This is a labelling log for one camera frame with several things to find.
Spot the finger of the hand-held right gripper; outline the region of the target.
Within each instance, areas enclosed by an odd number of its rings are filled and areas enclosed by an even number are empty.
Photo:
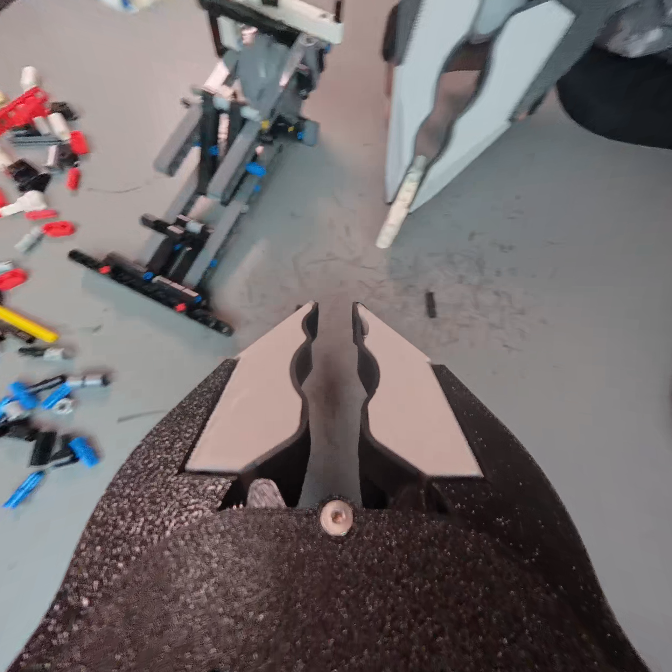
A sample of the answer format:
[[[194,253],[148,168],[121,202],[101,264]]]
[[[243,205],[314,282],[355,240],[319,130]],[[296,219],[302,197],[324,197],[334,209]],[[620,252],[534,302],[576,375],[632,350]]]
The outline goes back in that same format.
[[[392,50],[392,92],[385,160],[391,203],[417,155],[439,155],[447,112],[436,112],[446,64],[471,35],[478,1],[399,1]]]
[[[525,94],[574,21],[575,14],[561,3],[528,5],[508,18],[491,43],[474,97],[454,122],[446,149],[416,194],[414,210],[509,129]]]

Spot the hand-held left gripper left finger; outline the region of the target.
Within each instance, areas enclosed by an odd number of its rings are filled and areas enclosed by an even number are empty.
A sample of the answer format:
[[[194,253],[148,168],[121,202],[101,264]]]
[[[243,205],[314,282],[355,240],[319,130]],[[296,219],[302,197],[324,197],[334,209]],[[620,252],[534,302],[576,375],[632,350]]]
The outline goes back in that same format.
[[[286,507],[301,498],[311,450],[303,384],[313,370],[319,304],[311,300],[242,350],[185,458],[185,473],[231,482],[221,508],[272,481]]]

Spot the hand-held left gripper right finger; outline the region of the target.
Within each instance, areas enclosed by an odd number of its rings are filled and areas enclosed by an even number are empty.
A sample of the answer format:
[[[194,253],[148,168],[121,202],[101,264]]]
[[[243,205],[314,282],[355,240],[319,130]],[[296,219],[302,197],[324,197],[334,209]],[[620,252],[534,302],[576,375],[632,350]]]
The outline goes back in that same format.
[[[445,481],[479,482],[483,469],[459,425],[431,358],[361,302],[351,309],[360,411],[358,475],[366,509],[405,497],[421,509],[445,509]]]

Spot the white beam brick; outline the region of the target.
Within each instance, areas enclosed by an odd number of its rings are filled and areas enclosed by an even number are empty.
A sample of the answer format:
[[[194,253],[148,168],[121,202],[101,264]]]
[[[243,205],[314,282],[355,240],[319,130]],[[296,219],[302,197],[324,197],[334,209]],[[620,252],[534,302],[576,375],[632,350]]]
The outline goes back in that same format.
[[[376,239],[378,249],[389,248],[397,238],[399,231],[410,212],[421,181],[427,170],[427,157],[417,155],[400,184],[386,219]]]

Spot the pile of blue black pins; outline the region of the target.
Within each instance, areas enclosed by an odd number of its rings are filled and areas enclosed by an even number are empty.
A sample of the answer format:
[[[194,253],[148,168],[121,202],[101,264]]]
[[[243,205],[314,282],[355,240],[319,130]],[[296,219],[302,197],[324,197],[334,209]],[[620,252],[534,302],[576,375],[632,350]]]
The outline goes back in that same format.
[[[21,341],[16,354],[45,362],[65,362],[72,351],[60,344],[59,336],[41,324],[1,306],[1,340]],[[40,429],[34,423],[38,413],[71,415],[75,394],[105,389],[111,383],[106,373],[57,374],[38,382],[15,380],[1,396],[1,438],[20,440],[31,445],[30,472],[3,503],[2,508],[15,510],[29,500],[46,476],[57,468],[80,464],[92,468],[99,464],[99,454],[84,436]]]

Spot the partly built toy truck chassis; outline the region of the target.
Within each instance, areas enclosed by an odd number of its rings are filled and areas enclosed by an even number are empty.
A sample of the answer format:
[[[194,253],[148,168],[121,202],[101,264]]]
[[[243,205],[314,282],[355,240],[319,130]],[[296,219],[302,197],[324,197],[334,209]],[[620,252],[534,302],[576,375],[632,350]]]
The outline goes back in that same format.
[[[343,1],[198,1],[218,61],[154,162],[172,177],[192,150],[197,165],[150,231],[141,259],[68,258],[118,286],[224,336],[233,327],[212,306],[207,283],[231,232],[289,142],[314,146],[319,124],[302,106],[317,88],[331,48],[343,39]]]

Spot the pile of red white pieces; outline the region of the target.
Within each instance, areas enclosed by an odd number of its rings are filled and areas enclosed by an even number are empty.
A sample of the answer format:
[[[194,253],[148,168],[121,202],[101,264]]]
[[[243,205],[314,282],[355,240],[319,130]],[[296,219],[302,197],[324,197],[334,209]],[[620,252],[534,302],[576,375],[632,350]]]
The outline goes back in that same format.
[[[21,217],[29,225],[13,247],[15,257],[30,254],[43,240],[75,233],[76,226],[50,206],[47,190],[60,183],[76,194],[89,154],[79,114],[50,96],[35,67],[22,69],[20,87],[12,99],[1,94],[1,179],[15,192],[8,197],[1,191],[1,221]]]

